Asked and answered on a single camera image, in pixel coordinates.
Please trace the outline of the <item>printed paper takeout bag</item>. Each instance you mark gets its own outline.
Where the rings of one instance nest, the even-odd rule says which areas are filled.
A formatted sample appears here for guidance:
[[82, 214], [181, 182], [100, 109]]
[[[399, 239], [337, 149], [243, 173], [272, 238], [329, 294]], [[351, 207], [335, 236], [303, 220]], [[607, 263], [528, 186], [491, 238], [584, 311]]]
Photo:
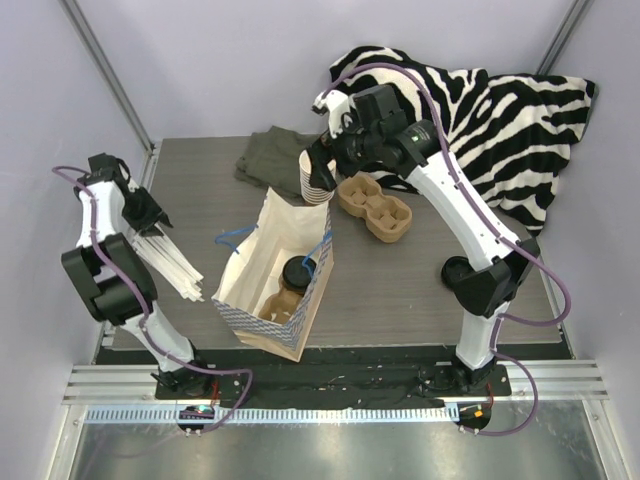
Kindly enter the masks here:
[[[329, 206], [294, 206], [270, 189], [247, 238], [232, 248], [212, 301], [243, 343], [298, 362], [334, 265]], [[284, 264], [294, 256], [316, 262], [313, 279], [290, 320], [279, 325], [258, 317], [265, 301], [284, 285]]]

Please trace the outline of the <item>black plastic cup lid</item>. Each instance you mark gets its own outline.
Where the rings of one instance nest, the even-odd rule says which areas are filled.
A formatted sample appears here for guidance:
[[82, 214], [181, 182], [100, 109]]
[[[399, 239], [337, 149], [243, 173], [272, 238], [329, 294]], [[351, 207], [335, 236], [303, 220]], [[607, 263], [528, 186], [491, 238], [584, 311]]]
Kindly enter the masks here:
[[316, 262], [311, 257], [294, 256], [284, 264], [281, 279], [288, 290], [304, 294], [309, 287], [316, 269]]

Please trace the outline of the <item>single brown paper cup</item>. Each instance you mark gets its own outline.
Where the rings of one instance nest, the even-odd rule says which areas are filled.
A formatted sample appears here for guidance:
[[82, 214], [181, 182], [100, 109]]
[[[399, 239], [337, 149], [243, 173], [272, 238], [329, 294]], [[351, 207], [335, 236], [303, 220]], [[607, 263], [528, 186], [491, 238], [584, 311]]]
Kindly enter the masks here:
[[304, 297], [304, 293], [300, 293], [299, 291], [289, 289], [286, 286], [282, 287], [282, 299], [285, 303], [298, 304], [303, 297]]

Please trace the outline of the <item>single cardboard cup carrier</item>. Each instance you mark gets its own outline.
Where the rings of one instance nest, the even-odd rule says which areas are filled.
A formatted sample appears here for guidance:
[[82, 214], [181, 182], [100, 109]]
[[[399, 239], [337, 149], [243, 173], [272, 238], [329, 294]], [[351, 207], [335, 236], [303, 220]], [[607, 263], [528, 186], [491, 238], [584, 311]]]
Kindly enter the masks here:
[[286, 324], [295, 313], [298, 304], [288, 304], [282, 299], [282, 288], [264, 303], [258, 317], [279, 325]]

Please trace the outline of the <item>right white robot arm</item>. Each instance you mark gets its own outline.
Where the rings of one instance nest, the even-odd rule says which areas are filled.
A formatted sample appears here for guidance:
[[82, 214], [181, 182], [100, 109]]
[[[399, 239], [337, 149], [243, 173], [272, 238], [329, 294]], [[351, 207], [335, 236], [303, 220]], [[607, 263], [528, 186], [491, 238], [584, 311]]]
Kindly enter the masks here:
[[346, 177], [380, 162], [431, 203], [462, 246], [465, 255], [442, 269], [463, 309], [461, 336], [451, 366], [426, 386], [477, 393], [496, 364], [498, 319], [538, 258], [537, 242], [521, 241], [499, 221], [446, 152], [434, 123], [410, 122], [391, 86], [352, 96], [331, 90], [319, 94], [312, 109], [328, 118], [327, 130], [307, 149], [312, 187], [336, 189], [331, 161]]

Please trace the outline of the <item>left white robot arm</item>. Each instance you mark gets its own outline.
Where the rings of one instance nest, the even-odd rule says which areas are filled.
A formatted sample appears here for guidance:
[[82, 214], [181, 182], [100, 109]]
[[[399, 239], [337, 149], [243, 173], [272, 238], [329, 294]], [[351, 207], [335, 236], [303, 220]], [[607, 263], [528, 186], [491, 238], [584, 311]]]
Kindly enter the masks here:
[[172, 224], [125, 161], [106, 153], [88, 160], [72, 184], [82, 227], [61, 264], [94, 320], [124, 330], [154, 356], [153, 378], [178, 397], [200, 399], [213, 375], [193, 343], [169, 322], [152, 278], [159, 273], [184, 299], [203, 299], [203, 279], [167, 235]]

